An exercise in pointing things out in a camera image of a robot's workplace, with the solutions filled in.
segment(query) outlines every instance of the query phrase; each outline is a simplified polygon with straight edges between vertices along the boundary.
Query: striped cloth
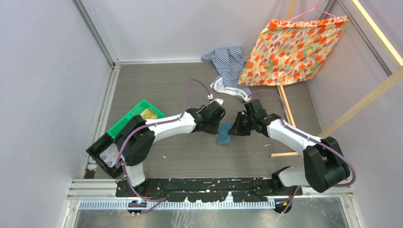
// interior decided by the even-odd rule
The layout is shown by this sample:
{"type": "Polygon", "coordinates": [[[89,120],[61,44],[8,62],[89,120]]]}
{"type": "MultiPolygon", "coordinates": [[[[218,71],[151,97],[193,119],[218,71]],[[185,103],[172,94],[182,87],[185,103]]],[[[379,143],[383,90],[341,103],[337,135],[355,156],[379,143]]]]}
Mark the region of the striped cloth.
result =
{"type": "Polygon", "coordinates": [[[245,65],[239,46],[214,50],[204,55],[201,60],[212,62],[218,71],[218,77],[210,85],[212,89],[239,97],[244,101],[249,100],[248,96],[252,93],[250,89],[238,84],[245,65]]]}

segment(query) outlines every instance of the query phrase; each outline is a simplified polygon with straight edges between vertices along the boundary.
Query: pink hanger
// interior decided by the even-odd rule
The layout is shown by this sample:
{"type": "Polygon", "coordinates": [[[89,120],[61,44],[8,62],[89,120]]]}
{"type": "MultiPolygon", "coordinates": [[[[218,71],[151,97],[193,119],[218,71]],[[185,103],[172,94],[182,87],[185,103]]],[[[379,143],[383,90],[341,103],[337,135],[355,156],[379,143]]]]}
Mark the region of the pink hanger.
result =
{"type": "Polygon", "coordinates": [[[306,11],[305,13],[301,13],[301,14],[299,14],[298,16],[293,17],[293,18],[291,18],[291,19],[289,19],[289,20],[287,20],[287,21],[294,20],[295,18],[301,17],[302,15],[307,14],[307,13],[309,13],[309,12],[311,12],[311,11],[314,11],[314,10],[318,10],[318,11],[320,11],[320,12],[323,12],[323,13],[325,13],[325,14],[327,14],[327,15],[330,15],[330,16],[336,18],[335,15],[330,14],[330,13],[328,13],[328,12],[325,12],[325,11],[319,9],[319,4],[320,4],[321,2],[322,2],[322,0],[319,0],[319,2],[317,3],[317,5],[316,5],[313,9],[310,9],[310,10],[306,11]]]}

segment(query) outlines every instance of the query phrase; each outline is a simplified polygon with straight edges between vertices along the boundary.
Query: orange floral fabric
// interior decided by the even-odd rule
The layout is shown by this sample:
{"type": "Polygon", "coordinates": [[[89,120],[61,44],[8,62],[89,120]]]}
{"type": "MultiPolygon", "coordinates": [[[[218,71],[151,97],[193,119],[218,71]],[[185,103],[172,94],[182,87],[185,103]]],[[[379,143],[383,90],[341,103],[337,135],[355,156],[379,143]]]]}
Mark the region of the orange floral fabric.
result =
{"type": "Polygon", "coordinates": [[[315,76],[349,23],[347,16],[315,21],[271,20],[239,79],[243,86],[278,86],[315,76]]]}

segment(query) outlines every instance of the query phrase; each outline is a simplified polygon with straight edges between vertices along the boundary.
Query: wooden beam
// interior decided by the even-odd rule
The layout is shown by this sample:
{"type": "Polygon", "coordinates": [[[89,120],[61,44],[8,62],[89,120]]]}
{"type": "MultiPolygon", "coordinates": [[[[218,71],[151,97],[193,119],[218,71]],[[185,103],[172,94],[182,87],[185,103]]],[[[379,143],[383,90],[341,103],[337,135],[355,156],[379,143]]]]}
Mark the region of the wooden beam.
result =
{"type": "MultiPolygon", "coordinates": [[[[290,3],[290,6],[288,7],[287,14],[286,14],[286,20],[289,20],[292,16],[292,13],[294,12],[295,6],[297,4],[298,0],[292,0],[290,3]]],[[[281,98],[284,100],[284,103],[286,104],[286,117],[287,117],[287,122],[295,127],[295,122],[294,118],[291,113],[291,109],[288,104],[288,99],[286,96],[286,92],[284,91],[284,87],[282,85],[277,86],[278,93],[280,93],[281,98]]],[[[281,157],[289,157],[289,156],[299,156],[297,152],[287,152],[287,153],[272,153],[270,155],[270,158],[281,158],[281,157]]]]}
{"type": "Polygon", "coordinates": [[[331,133],[333,133],[337,128],[345,124],[351,118],[353,118],[357,113],[362,111],[374,100],[378,99],[384,93],[386,93],[393,86],[401,82],[403,79],[403,66],[401,66],[396,72],[390,75],[386,80],[379,84],[375,89],[364,96],[359,102],[357,102],[353,107],[351,107],[346,113],[344,113],[340,118],[338,118],[330,127],[324,130],[319,137],[326,138],[331,133]]]}
{"type": "Polygon", "coordinates": [[[382,48],[387,53],[389,58],[392,60],[393,64],[396,68],[403,66],[403,58],[399,55],[399,53],[394,49],[393,45],[386,38],[384,33],[379,29],[379,27],[375,24],[374,20],[369,16],[364,7],[360,4],[358,0],[348,0],[349,3],[353,6],[355,11],[361,16],[364,23],[368,26],[372,34],[382,45],[382,48]]]}

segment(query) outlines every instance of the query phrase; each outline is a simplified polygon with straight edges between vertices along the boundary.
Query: green basket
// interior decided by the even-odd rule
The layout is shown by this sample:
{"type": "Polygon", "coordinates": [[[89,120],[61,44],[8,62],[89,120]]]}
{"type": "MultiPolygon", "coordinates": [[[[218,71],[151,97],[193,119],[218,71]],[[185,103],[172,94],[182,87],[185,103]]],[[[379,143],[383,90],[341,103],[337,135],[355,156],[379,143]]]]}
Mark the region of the green basket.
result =
{"type": "Polygon", "coordinates": [[[113,127],[108,130],[108,135],[110,135],[113,139],[117,137],[120,131],[126,126],[126,124],[133,118],[135,115],[140,115],[144,110],[150,110],[157,116],[157,119],[164,118],[165,115],[160,110],[155,108],[152,104],[150,104],[146,100],[140,101],[132,110],[130,110],[126,115],[124,115],[113,127]]]}

